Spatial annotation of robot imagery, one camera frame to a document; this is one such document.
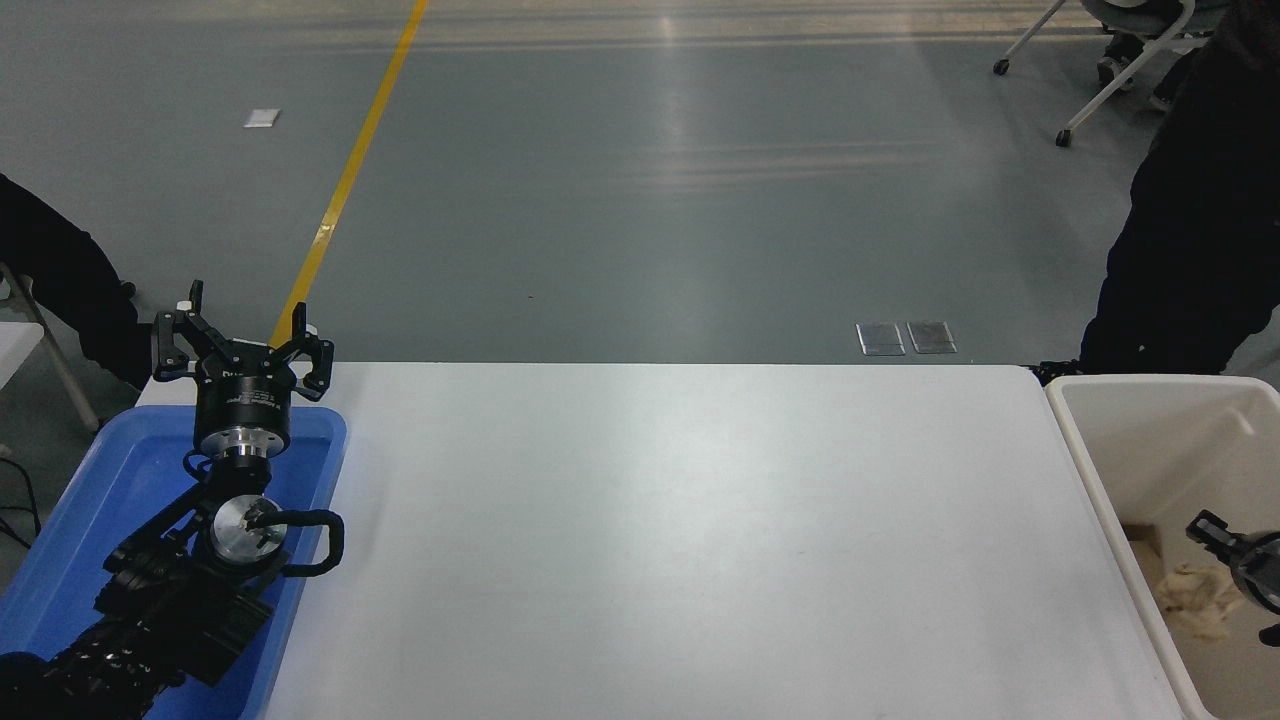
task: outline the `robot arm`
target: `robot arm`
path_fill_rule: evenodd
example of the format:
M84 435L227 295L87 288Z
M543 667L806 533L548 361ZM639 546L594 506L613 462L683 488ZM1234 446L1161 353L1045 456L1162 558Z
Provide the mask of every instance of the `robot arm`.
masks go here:
M1187 537L1231 569L1244 597L1280 615L1280 532L1244 536L1226 530L1226 521L1208 510L1187 525ZM1258 632L1263 644L1280 647L1280 624Z
M338 565L342 518L328 510L282 510L265 497L270 457L289 445L291 393L319 400L329 387L333 343L293 313L279 348L227 340L200 314L202 283L155 324L154 378L196 379L196 423L184 466L196 483L129 534L102 564L111 573L93 602L102 619L54 659L0 656L0 707L15 717L140 719L165 688L192 676L216 684L273 607L261 593L280 575L315 577ZM175 345L180 336L197 355ZM289 363L305 355L298 378ZM289 564L289 527L329 528L329 555Z

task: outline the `yellow floor line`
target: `yellow floor line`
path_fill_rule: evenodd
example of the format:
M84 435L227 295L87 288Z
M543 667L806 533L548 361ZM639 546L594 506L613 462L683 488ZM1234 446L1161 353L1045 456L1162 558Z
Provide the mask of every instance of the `yellow floor line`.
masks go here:
M311 241L311 250L307 251L307 256L302 261L302 269L298 272L297 279L293 281L293 290L289 291L289 299L284 302L280 319L275 323L275 332L271 333L271 347L279 347L292 334L293 306L306 300L311 292L311 283L315 282L316 273L320 270L320 263L329 249L329 240L333 237L334 228L338 227L338 218L342 217L342 209L347 205L351 187L356 184L356 176L360 174L360 167L365 163L365 154L369 151L369 145L374 141L374 133L378 132L378 123L383 119L383 110L387 109L392 88L396 87L396 77L399 76L410 46L413 45L413 36L417 33L417 26L422 22L422 13L426 12L430 0L417 0L413 5L413 13L410 15L408 22L404 23L404 32L401 33L399 42L396 45L396 54L392 55L392 61L387 65L387 72L383 74L383 83L378 86L378 95L374 96L374 104L370 105L369 114L365 115L365 124L360 128L360 136L356 137L356 146L351 149L351 155L347 158L347 167L342 169L338 187L334 188L333 197L329 200L329 209L325 210L324 219L320 220L320 229L316 231L316 237Z

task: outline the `metal floor plate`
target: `metal floor plate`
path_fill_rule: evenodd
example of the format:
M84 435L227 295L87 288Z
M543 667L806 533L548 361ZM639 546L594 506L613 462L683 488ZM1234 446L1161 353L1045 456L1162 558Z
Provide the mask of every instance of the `metal floor plate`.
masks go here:
M956 342L951 337L951 328L943 323L908 323L906 332L911 334L911 345L920 355L936 355L942 352L955 352Z
M858 341L863 355L906 355L902 333L895 323L858 323Z

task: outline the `black pants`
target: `black pants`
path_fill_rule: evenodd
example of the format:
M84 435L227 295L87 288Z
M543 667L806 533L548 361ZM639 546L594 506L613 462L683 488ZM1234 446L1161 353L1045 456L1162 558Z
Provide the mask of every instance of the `black pants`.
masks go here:
M134 387L151 372L148 327L87 232L0 176L0 263L32 279L32 296L79 334L84 357Z
M1280 305L1280 88L1216 44L1133 181L1087 373L1221 373Z

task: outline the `blue plastic tray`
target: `blue plastic tray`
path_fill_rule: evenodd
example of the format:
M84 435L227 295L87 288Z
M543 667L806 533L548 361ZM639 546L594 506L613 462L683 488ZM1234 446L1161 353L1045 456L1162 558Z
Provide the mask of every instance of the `blue plastic tray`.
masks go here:
M347 425L324 407L294 407L291 424L293 441L271 459L266 495L287 510L328 507ZM193 425L193 407L145 406L102 428L0 597L0 652L27 651L49 660L101 619L93 598L110 578L102 560L193 482L182 469ZM284 547L306 562L319 541L319 528L293 529ZM257 717L275 683L302 583L278 579L262 594L275 612L216 688L188 679L160 693L147 720Z

